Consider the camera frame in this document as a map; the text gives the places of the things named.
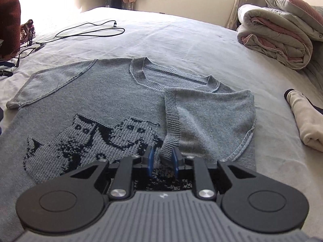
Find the grey knit sweater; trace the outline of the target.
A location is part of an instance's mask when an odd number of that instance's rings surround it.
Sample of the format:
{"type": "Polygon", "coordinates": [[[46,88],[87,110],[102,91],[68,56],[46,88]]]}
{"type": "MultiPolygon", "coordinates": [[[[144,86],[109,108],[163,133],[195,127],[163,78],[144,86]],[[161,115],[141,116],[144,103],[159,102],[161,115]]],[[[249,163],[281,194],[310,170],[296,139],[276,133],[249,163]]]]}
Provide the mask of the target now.
{"type": "Polygon", "coordinates": [[[1,240],[21,233],[15,203],[24,190],[95,160],[118,162],[174,147],[206,162],[255,169],[254,96],[213,76],[143,58],[95,59],[33,74],[7,103],[17,110],[1,134],[1,240]]]}

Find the floral pouch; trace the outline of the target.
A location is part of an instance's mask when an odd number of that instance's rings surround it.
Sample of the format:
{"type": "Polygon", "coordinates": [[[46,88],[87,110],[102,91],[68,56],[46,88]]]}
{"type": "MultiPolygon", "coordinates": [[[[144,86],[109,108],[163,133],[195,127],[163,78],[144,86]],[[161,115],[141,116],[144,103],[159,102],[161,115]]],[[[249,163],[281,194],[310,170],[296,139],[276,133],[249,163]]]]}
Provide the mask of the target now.
{"type": "Polygon", "coordinates": [[[26,23],[20,25],[20,45],[31,45],[35,37],[35,27],[33,20],[29,19],[26,23]]]}

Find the person in red jacket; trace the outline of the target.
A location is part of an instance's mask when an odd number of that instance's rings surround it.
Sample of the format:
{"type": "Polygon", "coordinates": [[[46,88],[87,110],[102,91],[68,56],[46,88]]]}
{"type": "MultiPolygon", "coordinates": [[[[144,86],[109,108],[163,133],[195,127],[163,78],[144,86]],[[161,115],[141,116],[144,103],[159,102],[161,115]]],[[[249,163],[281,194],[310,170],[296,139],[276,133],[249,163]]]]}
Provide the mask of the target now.
{"type": "Polygon", "coordinates": [[[1,58],[9,60],[20,49],[19,0],[1,0],[1,58]]]}

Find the folded beige garment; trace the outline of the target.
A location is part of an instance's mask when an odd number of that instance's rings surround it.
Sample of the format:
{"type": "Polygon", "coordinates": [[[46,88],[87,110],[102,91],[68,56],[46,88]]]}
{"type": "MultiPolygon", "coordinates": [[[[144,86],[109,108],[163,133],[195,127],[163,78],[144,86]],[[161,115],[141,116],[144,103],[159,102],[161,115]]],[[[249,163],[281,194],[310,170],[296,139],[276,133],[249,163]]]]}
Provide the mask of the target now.
{"type": "Polygon", "coordinates": [[[303,93],[288,89],[284,98],[295,117],[304,145],[322,152],[322,108],[312,104],[303,93]]]}

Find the grey bed sheet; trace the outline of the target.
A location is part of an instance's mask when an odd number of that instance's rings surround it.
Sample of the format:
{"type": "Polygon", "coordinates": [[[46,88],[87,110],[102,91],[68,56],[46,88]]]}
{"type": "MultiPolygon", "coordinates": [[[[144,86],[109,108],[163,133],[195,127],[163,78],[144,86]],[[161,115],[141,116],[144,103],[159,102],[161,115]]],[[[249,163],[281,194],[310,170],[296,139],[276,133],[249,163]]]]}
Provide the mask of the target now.
{"type": "MultiPolygon", "coordinates": [[[[287,89],[296,89],[322,105],[322,93],[304,73],[246,48],[234,31],[171,15],[97,8],[59,17],[56,27],[45,30],[44,48],[25,52],[13,75],[1,78],[3,132],[17,114],[7,103],[33,74],[50,68],[95,59],[145,57],[187,74],[213,76],[235,91],[253,94],[255,170],[303,192],[310,204],[303,229],[322,236],[322,153],[301,142],[284,99],[287,89]]],[[[145,188],[188,189],[190,184],[176,181],[170,166],[155,166],[145,188]]]]}

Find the folded grey pink quilt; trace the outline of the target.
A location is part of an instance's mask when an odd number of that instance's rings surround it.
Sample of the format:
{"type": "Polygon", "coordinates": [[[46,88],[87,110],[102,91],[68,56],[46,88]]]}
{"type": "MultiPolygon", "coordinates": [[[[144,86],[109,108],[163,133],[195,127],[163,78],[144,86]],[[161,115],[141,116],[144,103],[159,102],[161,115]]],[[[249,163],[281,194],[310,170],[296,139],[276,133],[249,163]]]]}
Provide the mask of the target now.
{"type": "Polygon", "coordinates": [[[309,63],[313,44],[296,25],[304,23],[298,17],[279,9],[244,4],[238,9],[238,19],[237,39],[242,45],[294,70],[309,63]]]}

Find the pink grey pillow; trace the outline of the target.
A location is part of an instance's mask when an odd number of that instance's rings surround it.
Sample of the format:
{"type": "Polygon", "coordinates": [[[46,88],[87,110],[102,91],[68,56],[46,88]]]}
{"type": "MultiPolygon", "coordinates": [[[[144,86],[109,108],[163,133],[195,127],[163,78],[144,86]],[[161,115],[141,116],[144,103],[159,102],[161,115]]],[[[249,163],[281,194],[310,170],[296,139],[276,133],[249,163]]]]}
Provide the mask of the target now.
{"type": "Polygon", "coordinates": [[[303,0],[265,0],[269,8],[286,12],[285,17],[310,39],[322,42],[322,6],[311,6],[303,0]]]}

